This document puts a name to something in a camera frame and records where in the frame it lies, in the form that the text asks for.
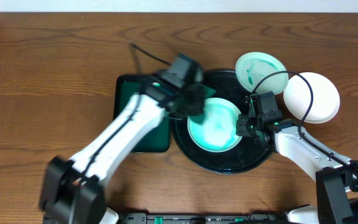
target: white wall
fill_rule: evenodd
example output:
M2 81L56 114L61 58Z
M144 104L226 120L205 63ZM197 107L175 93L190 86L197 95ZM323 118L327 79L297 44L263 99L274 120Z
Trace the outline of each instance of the white wall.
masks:
M358 0L0 0L0 12L358 12Z

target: black plate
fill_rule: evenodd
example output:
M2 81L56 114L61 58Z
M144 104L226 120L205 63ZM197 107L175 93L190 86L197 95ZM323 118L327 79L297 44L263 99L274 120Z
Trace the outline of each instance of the black plate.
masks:
M216 90L212 97L234 103L241 113L248 113L245 97L250 92L238 82L234 70L213 70L205 73L204 85ZM171 132L184 155L200 167L220 174L238 174L263 163L272 150L266 151L259 142L243 137L239 144L226 152L209 152L198 147L191 139L187 119L171 120Z

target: wooden table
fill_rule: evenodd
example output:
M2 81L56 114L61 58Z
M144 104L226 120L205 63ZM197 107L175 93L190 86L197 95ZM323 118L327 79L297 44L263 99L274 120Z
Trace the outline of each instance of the wooden table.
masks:
M69 158L111 121L116 79L134 72L127 43L205 69L234 68L246 52L289 70L325 75L341 108L306 125L358 159L358 14L0 13L0 223L40 223L47 162ZM164 66L141 57L144 72ZM316 204L314 182L287 158L218 175L190 162L172 140L163 154L131 154L108 189L110 205L150 213L247 213Z

